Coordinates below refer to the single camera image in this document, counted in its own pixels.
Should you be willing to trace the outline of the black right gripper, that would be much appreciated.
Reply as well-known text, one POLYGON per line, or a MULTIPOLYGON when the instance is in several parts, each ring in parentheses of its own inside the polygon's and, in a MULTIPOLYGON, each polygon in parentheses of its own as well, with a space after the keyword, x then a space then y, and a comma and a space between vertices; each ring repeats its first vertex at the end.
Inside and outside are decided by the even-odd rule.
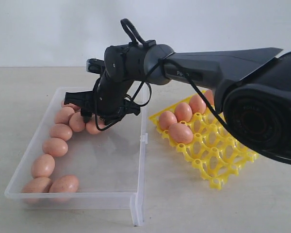
POLYGON ((88 123, 92 115, 102 119, 107 126, 121 121, 127 114, 140 114, 140 106, 126 92, 94 93, 94 91, 66 92, 64 105, 81 107, 83 121, 88 123))

